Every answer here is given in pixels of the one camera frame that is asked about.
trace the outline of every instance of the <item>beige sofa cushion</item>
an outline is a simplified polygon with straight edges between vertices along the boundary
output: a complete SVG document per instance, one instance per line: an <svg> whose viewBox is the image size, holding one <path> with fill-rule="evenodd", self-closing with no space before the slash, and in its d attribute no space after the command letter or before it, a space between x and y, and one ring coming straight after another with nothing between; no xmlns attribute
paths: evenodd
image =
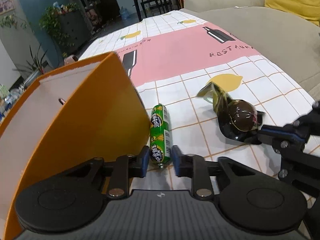
<svg viewBox="0 0 320 240"><path fill-rule="evenodd" d="M226 8L196 15L253 46L320 100L319 27L266 7Z"/></svg>
<svg viewBox="0 0 320 240"><path fill-rule="evenodd" d="M264 0L184 0L184 7L194 12L244 6L264 6Z"/></svg>

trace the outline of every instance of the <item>metal screw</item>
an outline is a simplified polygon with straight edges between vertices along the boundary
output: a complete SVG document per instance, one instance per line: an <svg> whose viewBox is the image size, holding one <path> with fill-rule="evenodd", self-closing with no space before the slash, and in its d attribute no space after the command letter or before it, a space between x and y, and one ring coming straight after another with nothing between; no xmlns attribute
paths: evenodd
<svg viewBox="0 0 320 240"><path fill-rule="evenodd" d="M60 104L64 105L66 103L65 100L63 100L62 98L59 98L58 101L60 102Z"/></svg>
<svg viewBox="0 0 320 240"><path fill-rule="evenodd" d="M211 190L208 190L206 188L201 188L196 191L196 194L200 197L209 197L212 194L212 192Z"/></svg>
<svg viewBox="0 0 320 240"><path fill-rule="evenodd" d="M287 141L282 141L282 142L280 143L280 147L281 147L282 149L287 148L288 145L289 145L289 143L288 143Z"/></svg>
<svg viewBox="0 0 320 240"><path fill-rule="evenodd" d="M282 170L279 172L279 177L280 177L281 179L285 178L287 175L288 175L288 171L285 170L285 169L282 169Z"/></svg>
<svg viewBox="0 0 320 240"><path fill-rule="evenodd" d="M299 121L299 120L294 121L292 124L293 124L293 126L298 127L298 126L299 126L299 124L300 124L300 121Z"/></svg>
<svg viewBox="0 0 320 240"><path fill-rule="evenodd" d="M124 194L124 191L120 188L113 188L109 190L109 195L112 197L120 197Z"/></svg>

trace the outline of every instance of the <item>green leaves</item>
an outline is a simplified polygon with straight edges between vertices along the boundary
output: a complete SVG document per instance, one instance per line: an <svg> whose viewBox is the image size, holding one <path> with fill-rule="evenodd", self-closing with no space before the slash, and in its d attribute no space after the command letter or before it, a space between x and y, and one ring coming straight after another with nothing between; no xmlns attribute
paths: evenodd
<svg viewBox="0 0 320 240"><path fill-rule="evenodd" d="M79 9L79 6L76 3L69 3L66 5L66 7L68 9L71 8L72 11ZM58 10L55 7L51 6L46 8L45 13L42 14L39 20L39 26L41 29L45 29L58 45L63 47L71 47L74 43L68 41L70 38L69 34L63 33L58 16Z"/></svg>
<svg viewBox="0 0 320 240"><path fill-rule="evenodd" d="M13 14L4 16L4 17L0 20L0 27L2 27L2 28L4 28L4 27L11 28L12 26L14 26L14 28L17 29L17 27L18 27L18 20L21 20L21 21L22 21L22 23L20 24L20 28L26 29L26 28L29 26L29 24L28 24L24 19L21 19L21 18L17 17L17 16L13 13Z"/></svg>
<svg viewBox="0 0 320 240"><path fill-rule="evenodd" d="M48 50L46 50L46 51L44 52L44 54L42 55L41 59L39 60L40 47L41 47L41 43L40 43L40 45L39 45L37 54L36 54L35 56L33 56L31 46L29 46L29 48L30 48L30 55L31 55L31 57L32 57L33 64L31 64L31 63L28 62L27 60L26 60L26 62L28 63L28 65L30 66L30 68L32 69L32 71L35 71L35 70L38 69L38 70L43 74L43 73L44 73L44 70L43 70L43 67L42 67L42 61L43 61L44 56L45 56L45 54L47 53Z"/></svg>

